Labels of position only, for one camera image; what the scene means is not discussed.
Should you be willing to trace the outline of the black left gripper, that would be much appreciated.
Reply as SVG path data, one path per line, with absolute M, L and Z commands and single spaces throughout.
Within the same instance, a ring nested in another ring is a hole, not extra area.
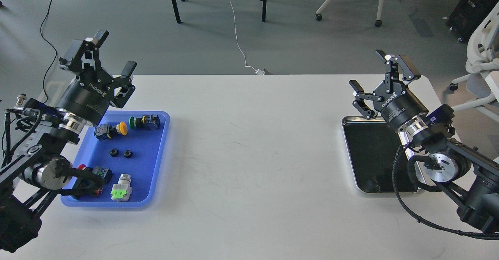
M 73 40 L 64 57 L 59 58 L 59 68 L 78 77 L 63 93 L 56 109 L 82 118 L 91 126 L 101 122 L 109 107 L 123 108 L 135 91 L 131 81 L 136 61 L 128 61 L 119 77 L 100 71 L 99 48 L 108 35 L 109 31 L 99 30 L 94 37 Z

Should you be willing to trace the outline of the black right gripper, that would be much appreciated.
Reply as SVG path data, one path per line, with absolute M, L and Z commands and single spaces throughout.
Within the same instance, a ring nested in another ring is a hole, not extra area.
M 429 112 L 408 88 L 408 84 L 420 79 L 421 74 L 406 55 L 386 54 L 382 50 L 376 50 L 375 53 L 385 62 L 384 80 L 374 90 L 376 95 L 365 93 L 356 80 L 350 80 L 349 84 L 355 91 L 352 104 L 365 119 L 370 120 L 376 117 L 377 112 L 370 109 L 364 101 L 374 101 L 374 109 L 397 132 L 414 116 L 426 116 Z

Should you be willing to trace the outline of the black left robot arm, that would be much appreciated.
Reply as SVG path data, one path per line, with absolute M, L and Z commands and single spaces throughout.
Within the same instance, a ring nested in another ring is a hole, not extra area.
M 119 77 L 101 66 L 99 48 L 108 36 L 73 40 L 60 58 L 60 68 L 76 77 L 55 107 L 29 99 L 7 109 L 6 152 L 1 167 L 1 249 L 14 253 L 36 238 L 41 215 L 57 195 L 82 195 L 98 190 L 99 175 L 74 168 L 61 155 L 66 143 L 77 144 L 85 125 L 97 126 L 107 109 L 123 108 L 135 91 L 129 61 Z

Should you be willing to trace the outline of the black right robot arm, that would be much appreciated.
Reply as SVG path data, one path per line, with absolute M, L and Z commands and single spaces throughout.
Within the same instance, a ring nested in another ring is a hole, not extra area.
M 437 230 L 474 239 L 498 240 L 498 163 L 454 139 L 454 110 L 441 105 L 429 113 L 410 91 L 409 84 L 421 74 L 405 55 L 391 55 L 377 49 L 385 63 L 384 80 L 367 93 L 356 80 L 353 106 L 366 120 L 380 115 L 396 133 L 410 141 L 397 150 L 392 167 L 392 185 L 403 207 L 417 222 Z M 443 192 L 457 204 L 460 220 L 478 229 L 477 233 L 453 230 L 432 223 L 413 212 L 401 199 L 396 182 L 396 164 L 404 150 L 415 152 L 407 162 L 410 182 L 426 191 Z

